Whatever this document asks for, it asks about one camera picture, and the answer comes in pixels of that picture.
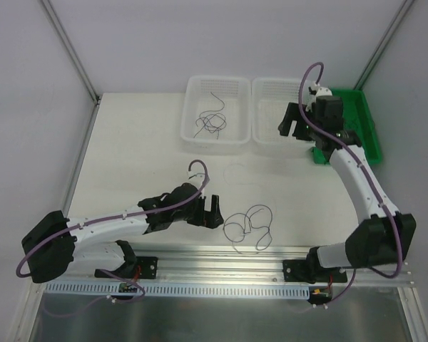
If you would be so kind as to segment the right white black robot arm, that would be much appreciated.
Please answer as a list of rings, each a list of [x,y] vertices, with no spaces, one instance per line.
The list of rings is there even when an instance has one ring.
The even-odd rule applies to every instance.
[[[379,185],[367,162],[357,133],[344,129],[343,102],[335,95],[317,95],[308,106],[289,103],[278,126],[281,136],[313,140],[337,172],[354,205],[358,226],[344,242],[313,247],[304,259],[288,260],[286,276],[314,284],[341,269],[370,269],[395,264],[393,279],[402,265],[417,227],[412,214],[402,214]]]

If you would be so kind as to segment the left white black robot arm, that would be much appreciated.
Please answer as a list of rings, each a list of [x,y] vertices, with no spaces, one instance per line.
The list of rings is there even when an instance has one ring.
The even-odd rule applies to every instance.
[[[205,209],[205,201],[202,190],[185,182],[106,217],[69,219],[60,210],[49,212],[21,240],[24,258],[16,275],[42,284],[92,266],[97,278],[131,278],[137,258],[127,239],[161,232],[175,222],[215,229],[224,222],[220,198],[212,195],[210,209]]]

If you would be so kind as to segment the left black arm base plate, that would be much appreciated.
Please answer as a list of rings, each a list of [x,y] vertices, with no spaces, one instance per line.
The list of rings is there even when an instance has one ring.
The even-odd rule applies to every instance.
[[[154,256],[137,256],[136,257],[136,274],[135,279],[156,279],[158,271],[158,257]]]

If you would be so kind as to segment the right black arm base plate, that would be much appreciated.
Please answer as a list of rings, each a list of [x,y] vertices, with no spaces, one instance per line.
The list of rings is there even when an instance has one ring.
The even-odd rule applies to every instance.
[[[341,273],[339,267],[323,268],[321,266],[310,266],[304,259],[285,259],[282,261],[282,272],[285,282],[302,282],[307,284],[347,283],[346,273]]]

